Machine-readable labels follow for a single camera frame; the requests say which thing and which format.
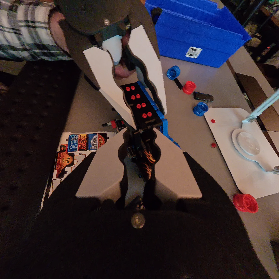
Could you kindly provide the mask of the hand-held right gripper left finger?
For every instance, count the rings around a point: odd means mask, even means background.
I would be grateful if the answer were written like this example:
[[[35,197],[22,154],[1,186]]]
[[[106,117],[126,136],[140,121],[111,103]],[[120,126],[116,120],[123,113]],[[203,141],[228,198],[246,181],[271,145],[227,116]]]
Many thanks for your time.
[[[124,128],[94,154],[92,162],[76,192],[77,198],[110,199],[116,205],[125,205],[128,190],[124,159],[127,156],[127,139]]]

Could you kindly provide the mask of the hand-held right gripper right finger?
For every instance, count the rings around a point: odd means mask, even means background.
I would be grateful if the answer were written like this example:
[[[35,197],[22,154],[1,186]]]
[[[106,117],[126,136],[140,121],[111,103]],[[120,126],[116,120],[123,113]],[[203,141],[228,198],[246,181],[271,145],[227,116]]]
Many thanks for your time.
[[[146,183],[143,204],[159,210],[165,202],[201,199],[201,190],[183,151],[158,129],[143,132],[143,172]]]

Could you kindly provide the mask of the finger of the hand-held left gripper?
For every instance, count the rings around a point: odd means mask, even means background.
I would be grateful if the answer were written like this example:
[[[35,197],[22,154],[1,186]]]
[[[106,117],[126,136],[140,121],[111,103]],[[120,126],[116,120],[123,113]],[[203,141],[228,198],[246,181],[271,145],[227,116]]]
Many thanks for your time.
[[[149,89],[159,110],[166,114],[167,102],[161,61],[143,25],[131,30],[125,51],[128,60],[140,70],[141,83]]]
[[[124,101],[124,91],[116,84],[113,75],[113,60],[110,53],[97,47],[83,51],[83,54],[97,80],[99,91],[120,116],[137,129],[130,107]]]

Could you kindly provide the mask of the black blue brick truck model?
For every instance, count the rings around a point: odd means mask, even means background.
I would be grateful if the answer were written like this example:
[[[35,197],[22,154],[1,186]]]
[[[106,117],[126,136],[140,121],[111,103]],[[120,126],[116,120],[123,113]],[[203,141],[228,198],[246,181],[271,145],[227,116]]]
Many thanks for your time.
[[[180,146],[169,136],[167,119],[141,82],[120,87],[124,90],[125,100],[136,124],[136,128],[129,128],[127,151],[145,182],[142,202],[146,209],[157,210],[162,201],[155,194],[155,164],[160,159],[161,150],[155,143],[155,131],[166,136],[179,148]]]

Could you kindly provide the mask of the person's left forearm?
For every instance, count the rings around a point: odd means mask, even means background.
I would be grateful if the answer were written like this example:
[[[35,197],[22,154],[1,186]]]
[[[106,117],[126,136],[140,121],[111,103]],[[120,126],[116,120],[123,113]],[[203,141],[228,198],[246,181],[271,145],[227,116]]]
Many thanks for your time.
[[[8,61],[70,61],[54,41],[53,1],[0,1],[0,57]]]

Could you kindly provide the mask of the blue wheel hub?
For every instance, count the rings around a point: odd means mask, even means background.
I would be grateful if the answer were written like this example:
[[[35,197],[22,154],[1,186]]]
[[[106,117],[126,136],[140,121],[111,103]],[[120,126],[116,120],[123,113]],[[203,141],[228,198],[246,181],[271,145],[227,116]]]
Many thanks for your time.
[[[172,66],[171,68],[169,68],[167,70],[166,76],[170,79],[170,80],[174,80],[176,79],[178,76],[180,75],[180,68],[177,65]]]
[[[209,110],[209,107],[204,102],[199,102],[197,105],[193,108],[193,113],[196,116],[202,117],[204,114]]]

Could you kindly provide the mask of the sticker sheet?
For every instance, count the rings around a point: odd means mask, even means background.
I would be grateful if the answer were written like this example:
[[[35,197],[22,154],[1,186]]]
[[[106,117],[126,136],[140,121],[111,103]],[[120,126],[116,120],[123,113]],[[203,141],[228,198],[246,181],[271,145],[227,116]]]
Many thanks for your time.
[[[58,185],[87,156],[96,152],[115,135],[115,132],[62,133],[54,166],[47,180],[40,209],[42,210],[43,208],[44,200],[51,196]]]

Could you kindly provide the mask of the red wheel hub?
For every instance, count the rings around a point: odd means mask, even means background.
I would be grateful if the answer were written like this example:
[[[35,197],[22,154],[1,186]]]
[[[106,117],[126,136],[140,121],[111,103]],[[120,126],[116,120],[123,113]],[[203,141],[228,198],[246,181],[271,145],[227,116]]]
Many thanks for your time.
[[[233,204],[241,212],[257,213],[259,210],[256,199],[250,194],[235,194]]]
[[[182,91],[187,95],[192,94],[195,91],[195,89],[196,84],[192,81],[187,81],[185,85],[182,87]]]

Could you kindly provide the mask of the blue bin with tag label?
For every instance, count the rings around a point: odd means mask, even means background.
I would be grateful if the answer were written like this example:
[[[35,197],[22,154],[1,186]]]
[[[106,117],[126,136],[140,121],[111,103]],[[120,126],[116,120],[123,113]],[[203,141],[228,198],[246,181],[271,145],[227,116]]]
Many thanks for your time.
[[[150,15],[156,9],[155,31],[160,56],[219,68],[250,35],[226,8],[204,0],[145,1]]]

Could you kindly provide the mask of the white book stand base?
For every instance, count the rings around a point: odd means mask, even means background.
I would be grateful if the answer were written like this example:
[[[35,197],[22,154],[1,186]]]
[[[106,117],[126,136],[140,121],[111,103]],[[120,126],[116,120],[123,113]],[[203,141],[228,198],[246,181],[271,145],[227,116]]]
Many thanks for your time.
[[[204,114],[236,186],[257,199],[279,192],[278,174],[266,172],[279,159],[258,124],[242,122],[248,115],[241,108],[209,108]]]

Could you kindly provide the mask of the black connector block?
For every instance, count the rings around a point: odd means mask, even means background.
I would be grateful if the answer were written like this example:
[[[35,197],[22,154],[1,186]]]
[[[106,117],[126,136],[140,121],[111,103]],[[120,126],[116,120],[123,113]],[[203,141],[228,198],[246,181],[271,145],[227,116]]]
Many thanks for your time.
[[[203,101],[203,102],[214,102],[214,97],[210,94],[205,94],[201,92],[193,92],[193,97],[195,100]]]

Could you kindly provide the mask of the black dotted mat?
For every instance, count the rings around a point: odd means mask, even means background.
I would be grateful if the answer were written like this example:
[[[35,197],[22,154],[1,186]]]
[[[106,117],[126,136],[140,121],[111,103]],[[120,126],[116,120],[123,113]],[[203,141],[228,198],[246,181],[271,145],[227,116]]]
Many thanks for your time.
[[[1,96],[1,246],[40,209],[80,72],[73,61],[27,62]]]

